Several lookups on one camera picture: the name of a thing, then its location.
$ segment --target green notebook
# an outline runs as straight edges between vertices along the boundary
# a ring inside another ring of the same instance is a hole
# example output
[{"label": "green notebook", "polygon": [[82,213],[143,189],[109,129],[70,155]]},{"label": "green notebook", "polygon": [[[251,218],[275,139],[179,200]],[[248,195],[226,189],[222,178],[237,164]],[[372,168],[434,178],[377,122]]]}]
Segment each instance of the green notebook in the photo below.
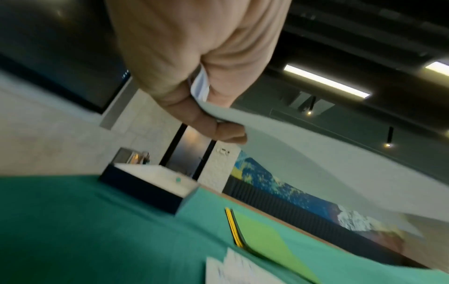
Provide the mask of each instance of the green notebook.
[{"label": "green notebook", "polygon": [[232,211],[237,230],[245,245],[256,254],[266,257],[303,278],[321,284],[318,277],[289,249],[280,234],[272,227],[253,220],[242,213]]}]

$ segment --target green table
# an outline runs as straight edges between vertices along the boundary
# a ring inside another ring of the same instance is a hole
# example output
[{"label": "green table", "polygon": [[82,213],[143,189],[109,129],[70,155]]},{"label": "green table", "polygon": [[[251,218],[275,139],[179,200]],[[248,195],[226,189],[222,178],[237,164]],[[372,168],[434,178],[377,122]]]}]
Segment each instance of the green table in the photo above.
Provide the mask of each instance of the green table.
[{"label": "green table", "polygon": [[172,216],[97,179],[0,178],[1,283],[204,283],[206,257],[222,260],[228,247],[287,283],[306,283],[237,248],[226,206],[273,226],[323,283],[401,283],[392,277],[404,275],[408,283],[448,283],[442,272],[339,251],[203,189]]}]

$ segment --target fluorescent light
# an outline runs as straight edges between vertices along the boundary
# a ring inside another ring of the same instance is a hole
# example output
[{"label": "fluorescent light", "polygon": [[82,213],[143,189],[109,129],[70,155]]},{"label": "fluorescent light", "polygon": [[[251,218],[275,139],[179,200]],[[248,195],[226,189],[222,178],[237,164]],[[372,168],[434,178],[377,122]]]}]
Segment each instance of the fluorescent light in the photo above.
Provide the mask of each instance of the fluorescent light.
[{"label": "fluorescent light", "polygon": [[449,66],[441,62],[434,62],[426,66],[426,69],[433,70],[443,75],[449,76]]},{"label": "fluorescent light", "polygon": [[302,77],[307,78],[307,79],[311,79],[311,80],[316,81],[318,83],[321,83],[321,84],[333,87],[335,89],[338,89],[338,90],[341,90],[341,91],[344,91],[344,92],[347,92],[347,93],[350,93],[350,94],[362,97],[364,99],[371,95],[371,94],[359,91],[357,89],[354,89],[354,88],[351,88],[349,86],[337,83],[335,81],[326,79],[324,77],[312,74],[310,72],[301,70],[299,68],[296,68],[296,67],[293,67],[293,66],[290,66],[290,65],[286,65],[285,68],[284,68],[284,71],[287,71],[287,72],[290,72],[290,73],[302,76]]}]

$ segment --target tv screen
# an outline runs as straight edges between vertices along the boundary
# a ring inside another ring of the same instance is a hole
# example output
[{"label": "tv screen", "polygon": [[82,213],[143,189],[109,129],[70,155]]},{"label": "tv screen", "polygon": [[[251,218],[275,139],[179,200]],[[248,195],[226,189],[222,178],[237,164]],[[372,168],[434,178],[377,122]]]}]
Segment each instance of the tv screen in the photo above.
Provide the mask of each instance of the tv screen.
[{"label": "tv screen", "polygon": [[99,113],[129,76],[102,0],[0,1],[0,68]]}]

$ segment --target hand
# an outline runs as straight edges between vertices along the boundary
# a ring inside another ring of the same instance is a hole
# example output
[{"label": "hand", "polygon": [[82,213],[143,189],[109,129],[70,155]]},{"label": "hand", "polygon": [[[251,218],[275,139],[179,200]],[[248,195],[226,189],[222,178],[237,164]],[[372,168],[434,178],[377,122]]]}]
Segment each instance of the hand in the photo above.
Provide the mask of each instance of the hand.
[{"label": "hand", "polygon": [[230,107],[271,59],[289,0],[106,0],[133,78],[168,113],[214,140],[246,143],[245,129],[217,123],[187,86],[200,62],[208,101]]}]

